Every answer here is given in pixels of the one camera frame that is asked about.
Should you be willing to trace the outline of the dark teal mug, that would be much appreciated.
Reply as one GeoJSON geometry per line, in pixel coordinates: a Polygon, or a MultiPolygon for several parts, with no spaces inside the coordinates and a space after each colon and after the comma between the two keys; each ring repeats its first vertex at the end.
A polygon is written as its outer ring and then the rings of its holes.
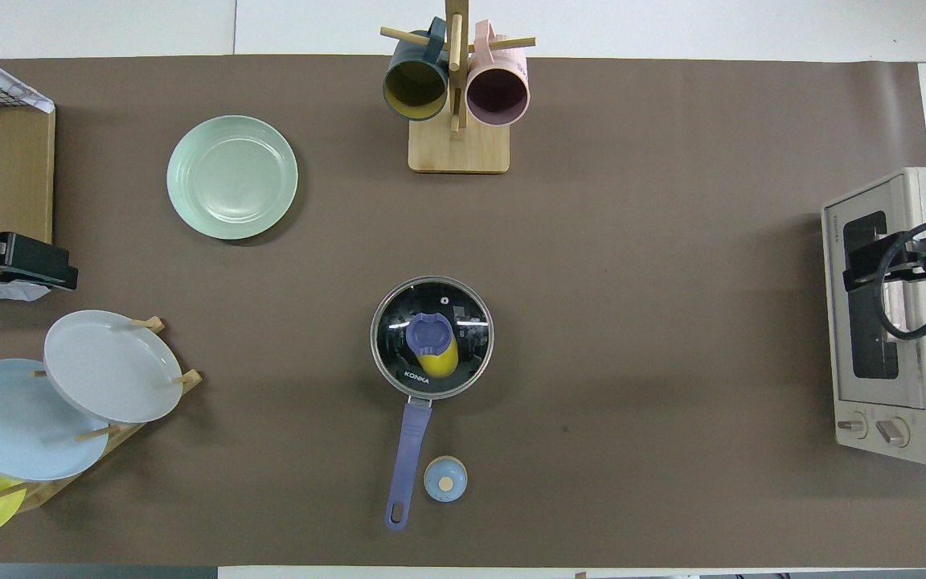
{"type": "Polygon", "coordinates": [[[423,43],[398,41],[383,78],[383,99],[389,109],[409,121],[435,117],[447,103],[449,55],[447,22],[435,16],[425,31],[414,34],[423,43]]]}

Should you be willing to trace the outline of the light blue plate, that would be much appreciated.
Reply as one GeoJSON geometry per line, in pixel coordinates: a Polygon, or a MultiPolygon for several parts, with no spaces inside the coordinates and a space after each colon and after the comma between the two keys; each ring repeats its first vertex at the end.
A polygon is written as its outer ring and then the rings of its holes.
{"type": "Polygon", "coordinates": [[[43,363],[0,359],[0,476],[26,483],[80,475],[105,454],[106,435],[77,437],[107,422],[71,406],[45,376],[43,363]]]}

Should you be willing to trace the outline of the pink ribbed mug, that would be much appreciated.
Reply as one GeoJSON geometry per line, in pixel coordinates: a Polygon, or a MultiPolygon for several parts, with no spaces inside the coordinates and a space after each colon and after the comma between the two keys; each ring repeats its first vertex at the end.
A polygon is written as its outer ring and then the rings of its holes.
{"type": "Polygon", "coordinates": [[[465,103],[474,120],[493,127],[507,127],[518,121],[531,98],[525,48],[491,47],[505,40],[506,36],[495,33],[489,19],[477,22],[464,89],[465,103]]]}

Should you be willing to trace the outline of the beige toaster oven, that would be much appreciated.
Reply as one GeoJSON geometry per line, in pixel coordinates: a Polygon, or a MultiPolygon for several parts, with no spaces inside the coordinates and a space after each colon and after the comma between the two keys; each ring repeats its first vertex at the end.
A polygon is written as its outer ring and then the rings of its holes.
{"type": "Polygon", "coordinates": [[[821,212],[835,437],[857,450],[926,465],[926,280],[885,279],[914,244],[889,270],[884,254],[875,278],[856,292],[846,293],[842,281],[845,233],[887,234],[891,246],[923,223],[923,167],[898,170],[821,212]]]}

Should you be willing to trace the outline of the grey plate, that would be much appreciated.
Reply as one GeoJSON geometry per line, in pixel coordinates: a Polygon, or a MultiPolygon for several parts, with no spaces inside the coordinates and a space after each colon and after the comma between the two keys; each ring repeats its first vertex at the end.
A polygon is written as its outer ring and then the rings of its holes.
{"type": "Polygon", "coordinates": [[[118,313],[82,310],[56,320],[43,363],[64,400],[110,424],[156,421],[182,396],[182,371],[169,345],[118,313]]]}

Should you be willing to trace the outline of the pale green plate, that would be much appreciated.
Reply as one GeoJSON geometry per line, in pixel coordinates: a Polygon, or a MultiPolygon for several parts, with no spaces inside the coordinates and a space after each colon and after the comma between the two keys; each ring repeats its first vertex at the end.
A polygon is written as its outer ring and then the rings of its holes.
{"type": "Polygon", "coordinates": [[[297,198],[297,155],[268,122],[220,115],[176,144],[166,193],[181,220],[210,238],[243,240],[275,227],[297,198]]]}

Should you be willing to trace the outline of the glass lid purple knob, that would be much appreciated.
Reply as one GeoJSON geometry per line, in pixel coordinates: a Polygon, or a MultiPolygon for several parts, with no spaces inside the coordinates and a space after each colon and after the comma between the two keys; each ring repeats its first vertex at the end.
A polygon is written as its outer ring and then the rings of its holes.
{"type": "Polygon", "coordinates": [[[400,283],[376,308],[370,349],[376,369],[393,388],[421,400],[443,400],[467,391],[489,366],[495,326],[485,301],[459,280],[425,276],[400,283]],[[422,344],[453,333],[459,365],[447,378],[432,378],[416,353],[422,344]]]}

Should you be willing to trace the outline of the wooden mug tree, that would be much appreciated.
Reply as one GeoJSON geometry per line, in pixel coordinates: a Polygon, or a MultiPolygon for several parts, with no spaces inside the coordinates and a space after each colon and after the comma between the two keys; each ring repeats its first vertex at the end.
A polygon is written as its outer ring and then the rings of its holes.
{"type": "MultiPolygon", "coordinates": [[[[510,169],[510,128],[513,124],[507,127],[482,124],[474,120],[468,111],[464,89],[469,58],[474,53],[477,23],[469,21],[469,0],[442,1],[445,13],[440,18],[447,22],[445,50],[449,55],[447,103],[444,109],[430,120],[409,121],[404,118],[409,124],[408,168],[418,173],[433,175],[503,175],[510,169]]],[[[423,38],[414,32],[387,27],[381,29],[382,36],[393,38],[397,43],[401,39],[409,43],[423,43],[423,38]]],[[[524,47],[526,50],[535,47],[535,44],[536,40],[533,37],[507,36],[507,40],[496,41],[491,47],[524,47]]]]}

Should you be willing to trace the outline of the yellow potato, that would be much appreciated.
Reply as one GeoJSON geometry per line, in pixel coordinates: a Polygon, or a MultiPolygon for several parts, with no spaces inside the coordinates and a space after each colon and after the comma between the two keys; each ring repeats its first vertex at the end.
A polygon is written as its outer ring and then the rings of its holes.
{"type": "Polygon", "coordinates": [[[432,378],[447,378],[456,371],[459,365],[458,343],[449,332],[448,336],[437,341],[422,344],[416,358],[420,366],[432,378]]]}

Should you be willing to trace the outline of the brown table mat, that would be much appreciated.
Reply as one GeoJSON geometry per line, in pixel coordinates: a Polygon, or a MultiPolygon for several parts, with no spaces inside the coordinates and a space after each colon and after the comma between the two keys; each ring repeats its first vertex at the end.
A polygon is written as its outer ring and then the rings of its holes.
{"type": "Polygon", "coordinates": [[[385,56],[4,61],[56,103],[74,292],[0,301],[0,359],[72,311],[157,315],[196,386],[44,506],[0,563],[926,567],[926,466],[834,435],[820,210],[926,165],[915,64],[533,59],[504,175],[416,175],[385,56]],[[210,238],[166,168],[249,115],[286,216],[210,238]],[[404,280],[473,287],[478,382],[423,448],[455,503],[383,509],[405,396],[371,358],[404,280]]]}

